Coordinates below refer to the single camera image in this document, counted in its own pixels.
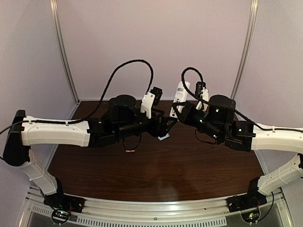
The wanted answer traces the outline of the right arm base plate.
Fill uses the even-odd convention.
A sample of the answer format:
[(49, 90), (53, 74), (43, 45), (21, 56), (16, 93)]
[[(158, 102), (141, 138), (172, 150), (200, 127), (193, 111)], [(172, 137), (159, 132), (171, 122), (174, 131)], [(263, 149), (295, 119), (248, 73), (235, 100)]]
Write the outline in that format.
[(229, 197), (226, 199), (226, 202), (229, 212), (232, 213), (264, 205), (267, 203), (267, 199), (265, 195), (262, 195), (259, 192), (254, 192)]

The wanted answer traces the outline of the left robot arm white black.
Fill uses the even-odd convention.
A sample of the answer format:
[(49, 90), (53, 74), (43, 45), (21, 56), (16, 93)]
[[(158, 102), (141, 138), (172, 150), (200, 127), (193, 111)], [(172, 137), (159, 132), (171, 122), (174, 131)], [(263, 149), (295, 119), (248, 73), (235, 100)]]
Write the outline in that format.
[(155, 109), (158, 102), (158, 97), (148, 92), (137, 107), (134, 97), (119, 95), (109, 100), (108, 110), (100, 118), (74, 121), (39, 119), (18, 110), (13, 123), (6, 128), (8, 135), (2, 159), (10, 166), (21, 167), (49, 203), (63, 201), (66, 195), (61, 182), (38, 164), (31, 146), (63, 144), (102, 148), (125, 141), (127, 137), (140, 138), (145, 132), (163, 140), (177, 119)]

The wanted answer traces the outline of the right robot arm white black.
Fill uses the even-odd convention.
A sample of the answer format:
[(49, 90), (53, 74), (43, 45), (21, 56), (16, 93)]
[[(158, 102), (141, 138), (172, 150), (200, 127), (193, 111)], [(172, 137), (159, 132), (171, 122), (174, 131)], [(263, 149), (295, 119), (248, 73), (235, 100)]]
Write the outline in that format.
[(178, 120), (194, 127), (214, 139), (214, 144), (224, 144), (233, 150), (280, 150), (296, 155), (283, 166), (250, 182), (248, 194), (266, 196), (275, 189), (303, 175), (303, 131), (297, 128), (277, 128), (258, 125), (244, 118), (234, 120), (236, 102), (223, 95), (215, 95), (207, 102), (206, 113), (190, 102), (172, 105)]

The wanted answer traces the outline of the white battery cover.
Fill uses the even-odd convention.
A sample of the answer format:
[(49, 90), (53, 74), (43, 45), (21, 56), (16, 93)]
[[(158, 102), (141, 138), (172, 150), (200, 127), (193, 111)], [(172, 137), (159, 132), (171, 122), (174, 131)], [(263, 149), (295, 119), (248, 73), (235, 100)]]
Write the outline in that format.
[(170, 135), (167, 133), (165, 136), (158, 137), (158, 140), (159, 140), (159, 141), (163, 141), (163, 140), (165, 140), (165, 139), (167, 139), (167, 138), (169, 138), (169, 137), (170, 137)]

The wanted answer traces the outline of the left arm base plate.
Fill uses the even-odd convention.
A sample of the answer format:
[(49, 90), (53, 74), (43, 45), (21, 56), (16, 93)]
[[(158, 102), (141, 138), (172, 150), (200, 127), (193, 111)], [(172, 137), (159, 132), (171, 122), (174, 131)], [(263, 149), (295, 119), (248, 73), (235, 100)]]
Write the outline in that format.
[(82, 213), (85, 199), (82, 197), (70, 196), (61, 193), (46, 195), (44, 204), (51, 208), (62, 209), (76, 213)]

